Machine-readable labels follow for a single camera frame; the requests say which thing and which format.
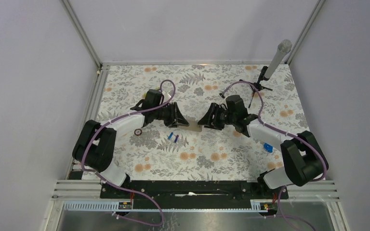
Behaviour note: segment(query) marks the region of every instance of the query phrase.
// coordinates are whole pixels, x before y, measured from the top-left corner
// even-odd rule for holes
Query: table
[[[125,114],[149,89],[171,79],[177,87],[173,102],[188,120],[199,120],[229,84],[243,79],[255,82],[263,65],[117,65],[111,66],[96,121],[104,122]],[[266,123],[298,133],[308,129],[289,66],[281,64],[262,85]],[[163,85],[169,92],[169,83]],[[232,87],[226,96],[238,94],[246,107],[252,90],[248,85]],[[260,100],[255,95],[249,113],[257,114]],[[168,140],[173,132],[177,143]],[[129,132],[116,141],[113,161],[133,180],[255,180],[260,173],[283,166],[281,153],[267,152],[264,143],[236,132],[233,126],[202,132],[167,128],[162,121],[142,128],[142,134]],[[96,179],[90,172],[83,180]]]

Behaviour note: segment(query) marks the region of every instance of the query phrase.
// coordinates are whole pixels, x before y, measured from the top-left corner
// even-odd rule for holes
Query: floral tablecloth
[[[177,87],[173,102],[189,120],[199,120],[212,102],[221,103],[219,92],[232,82],[255,82],[262,65],[126,65],[111,66],[101,99],[97,121],[125,114],[149,89],[171,79]],[[262,84],[266,123],[298,133],[308,129],[288,65],[279,65],[269,81]],[[164,84],[169,92],[172,86]],[[246,107],[252,90],[235,85],[227,96],[238,94]],[[257,114],[260,100],[255,95],[249,113]],[[267,152],[262,141],[236,132],[233,126],[202,132],[167,128],[162,121],[142,128],[140,136],[129,132],[116,141],[114,162],[133,180],[255,180],[260,173],[283,166],[281,153]],[[169,134],[179,135],[177,143]],[[85,172],[82,179],[96,179]]]

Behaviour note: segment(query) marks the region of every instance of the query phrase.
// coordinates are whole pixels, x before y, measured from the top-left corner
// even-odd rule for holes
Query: microphone
[[[263,79],[268,81],[278,65],[280,64],[281,60],[283,60],[284,56],[288,54],[291,50],[291,47],[293,44],[291,43],[290,40],[285,39],[283,40],[278,46],[277,46],[277,52],[275,54],[275,57],[273,57],[272,62],[270,63],[269,67],[267,68]]]

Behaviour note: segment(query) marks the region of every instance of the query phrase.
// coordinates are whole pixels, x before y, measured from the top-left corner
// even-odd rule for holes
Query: white wall
[[[103,62],[270,61],[317,0],[71,0]]]
[[[36,231],[96,67],[58,0],[0,0],[0,231]]]
[[[327,1],[291,71],[350,228],[370,230],[370,1]]]

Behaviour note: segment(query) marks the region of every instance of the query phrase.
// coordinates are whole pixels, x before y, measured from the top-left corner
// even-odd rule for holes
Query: black tripod
[[[267,70],[267,66],[264,66],[260,72],[260,75],[259,75],[259,78],[257,79],[257,82],[255,83],[251,83],[253,84],[253,86],[258,90],[258,91],[261,91],[263,89],[266,89],[266,90],[273,90],[273,89],[270,89],[270,88],[267,88],[267,87],[263,87],[261,84],[260,84],[260,81],[264,80],[264,74],[266,73],[266,70]],[[248,108],[250,108],[251,106],[251,102],[253,101],[253,97],[254,97],[254,94],[256,93],[253,89],[252,86],[250,86],[251,90],[253,91],[253,94],[251,95],[251,100],[250,100],[250,103],[249,103],[249,106]]]

